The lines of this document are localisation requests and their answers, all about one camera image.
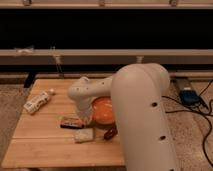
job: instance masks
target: black wall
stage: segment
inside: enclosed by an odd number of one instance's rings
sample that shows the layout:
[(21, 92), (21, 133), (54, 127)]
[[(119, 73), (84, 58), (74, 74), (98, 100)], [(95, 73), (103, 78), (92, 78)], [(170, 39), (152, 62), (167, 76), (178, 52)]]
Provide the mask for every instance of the black wall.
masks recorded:
[(213, 10), (0, 10), (0, 49), (212, 49)]

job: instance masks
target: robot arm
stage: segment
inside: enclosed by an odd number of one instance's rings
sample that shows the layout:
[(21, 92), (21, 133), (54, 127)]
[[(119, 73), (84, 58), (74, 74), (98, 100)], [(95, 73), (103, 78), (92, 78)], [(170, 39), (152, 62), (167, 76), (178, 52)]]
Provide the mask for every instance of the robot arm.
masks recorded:
[(92, 97), (111, 96), (128, 171), (180, 171), (161, 100), (168, 86), (162, 66), (133, 64), (99, 82), (81, 78), (69, 88), (69, 97), (77, 114), (88, 118)]

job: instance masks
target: table leg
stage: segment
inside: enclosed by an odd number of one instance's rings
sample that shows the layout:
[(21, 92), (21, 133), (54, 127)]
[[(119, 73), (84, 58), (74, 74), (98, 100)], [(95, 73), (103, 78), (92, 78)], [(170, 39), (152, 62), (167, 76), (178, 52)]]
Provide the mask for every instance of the table leg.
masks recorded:
[(39, 168), (28, 168), (29, 171), (41, 171)]

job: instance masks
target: floor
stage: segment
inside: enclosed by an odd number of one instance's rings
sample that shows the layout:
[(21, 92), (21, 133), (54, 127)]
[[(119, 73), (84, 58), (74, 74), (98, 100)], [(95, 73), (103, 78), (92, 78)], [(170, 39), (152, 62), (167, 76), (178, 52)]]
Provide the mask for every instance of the floor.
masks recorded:
[[(23, 88), (23, 84), (2, 83), (0, 81), (0, 163), (8, 147), (10, 137), (19, 119), (22, 106), (30, 92), (30, 88)], [(193, 82), (192, 85), (200, 92), (208, 82)], [(171, 84), (167, 94), (176, 98), (177, 93), (174, 85)], [(204, 93), (203, 98), (207, 101), (213, 97), (213, 85)], [(164, 99), (167, 111), (183, 109), (172, 101)], [(211, 171), (201, 148), (201, 141), (206, 133), (207, 124), (200, 116), (191, 113), (168, 114), (171, 134), (175, 142), (176, 152), (184, 171)], [(213, 159), (213, 135), (208, 139), (207, 150)], [(2, 169), (0, 171), (12, 171), (13, 169)], [(15, 171), (26, 171), (27, 169), (16, 169)], [(44, 171), (56, 171), (59, 169), (42, 169)], [(70, 171), (125, 171), (124, 167), (102, 167), (102, 168), (74, 168)]]

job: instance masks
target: black cable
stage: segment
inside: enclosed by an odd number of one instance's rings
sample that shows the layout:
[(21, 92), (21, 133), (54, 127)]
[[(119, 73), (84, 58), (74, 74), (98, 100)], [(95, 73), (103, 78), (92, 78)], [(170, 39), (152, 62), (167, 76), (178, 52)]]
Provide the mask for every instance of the black cable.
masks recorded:
[[(199, 94), (199, 97), (201, 98), (201, 95), (210, 87), (210, 85), (213, 83), (213, 80), (211, 80), (208, 85), (201, 91), (201, 93)], [(167, 98), (169, 100), (172, 100), (174, 102), (176, 102), (177, 104), (187, 108), (188, 110), (174, 110), (174, 111), (166, 111), (166, 113), (177, 113), (177, 112), (192, 112), (192, 113), (195, 113), (195, 114), (198, 114), (200, 116), (202, 116), (207, 122), (208, 122), (208, 125), (209, 125), (209, 129), (206, 133), (206, 135), (204, 136), (203, 140), (202, 140), (202, 150), (203, 150), (203, 153), (204, 153), (204, 156), (205, 158), (207, 159), (208, 163), (210, 164), (210, 166), (213, 168), (213, 162), (210, 160), (208, 154), (207, 154), (207, 151), (206, 151), (206, 142), (207, 142), (207, 139), (209, 137), (209, 135), (211, 134), (212, 130), (213, 130), (213, 126), (212, 126), (212, 123), (211, 121), (209, 120), (209, 118), (207, 116), (210, 116), (210, 117), (213, 117), (213, 115), (211, 115), (212, 113), (212, 104), (213, 104), (213, 99), (211, 99), (209, 101), (209, 110), (207, 113), (203, 112), (200, 110), (200, 106), (202, 103), (200, 103), (198, 106), (186, 106), (186, 105), (183, 105), (181, 102), (179, 102), (178, 100), (176, 99), (173, 99), (169, 96), (162, 96), (163, 98)]]
[(213, 102), (213, 99), (210, 101), (209, 105), (210, 105), (210, 110), (208, 113), (204, 113), (204, 112), (200, 112), (200, 111), (196, 111), (194, 110), (193, 108), (189, 107), (189, 106), (186, 106), (186, 105), (183, 105), (181, 102), (179, 102), (178, 100), (176, 99), (173, 99), (169, 96), (162, 96), (163, 98), (167, 98), (169, 100), (172, 100), (174, 102), (176, 102), (177, 104), (189, 109), (189, 110), (174, 110), (174, 111), (166, 111), (166, 113), (176, 113), (176, 112), (193, 112), (193, 113), (199, 113), (199, 114), (203, 114), (203, 115), (206, 115), (206, 116), (210, 116), (210, 117), (213, 117), (213, 115), (211, 115), (211, 112), (212, 112), (212, 102)]
[(199, 96), (201, 96), (201, 95), (209, 88), (209, 86), (210, 86), (212, 83), (213, 83), (213, 80), (211, 80), (211, 81), (209, 82), (209, 84), (206, 86), (206, 88), (204, 88), (204, 89), (200, 92)]
[(196, 111), (196, 110), (192, 110), (192, 109), (190, 109), (190, 110), (174, 110), (174, 111), (166, 111), (166, 113), (177, 113), (177, 112), (191, 112), (191, 113), (195, 113), (195, 114), (198, 114), (198, 115), (200, 115), (200, 116), (202, 116), (204, 119), (206, 119), (206, 121), (208, 122), (208, 125), (209, 125), (209, 130), (208, 130), (208, 132), (206, 133), (206, 135), (204, 136), (204, 138), (203, 138), (203, 140), (202, 140), (202, 150), (203, 150), (203, 153), (204, 153), (204, 156), (205, 156), (205, 158), (207, 159), (207, 161), (208, 161), (208, 163), (209, 163), (209, 165), (213, 168), (213, 162), (210, 160), (210, 158), (209, 158), (209, 156), (208, 156), (208, 154), (207, 154), (207, 151), (206, 151), (206, 146), (205, 146), (205, 144), (206, 144), (206, 141), (208, 140), (208, 137), (209, 137), (209, 135), (211, 134), (211, 132), (212, 132), (212, 123), (211, 123), (211, 121), (207, 118), (207, 116), (213, 116), (213, 115), (210, 115), (210, 114), (203, 114), (203, 112), (200, 112), (200, 109), (199, 109), (199, 111)]
[(204, 136), (203, 141), (202, 141), (202, 149), (203, 149), (203, 153), (204, 153), (204, 155), (205, 155), (207, 161), (209, 162), (209, 164), (210, 164), (211, 167), (213, 168), (213, 162), (210, 160), (210, 158), (209, 158), (209, 156), (208, 156), (208, 154), (207, 154), (207, 151), (206, 151), (206, 146), (205, 146), (206, 141), (207, 141), (209, 135), (210, 135), (211, 132), (212, 132), (212, 123), (211, 123), (211, 121), (209, 120), (209, 118), (207, 118), (205, 115), (201, 115), (201, 116), (202, 116), (203, 118), (205, 118), (206, 121), (207, 121), (208, 124), (209, 124), (209, 130), (208, 130), (208, 132), (206, 133), (206, 135)]

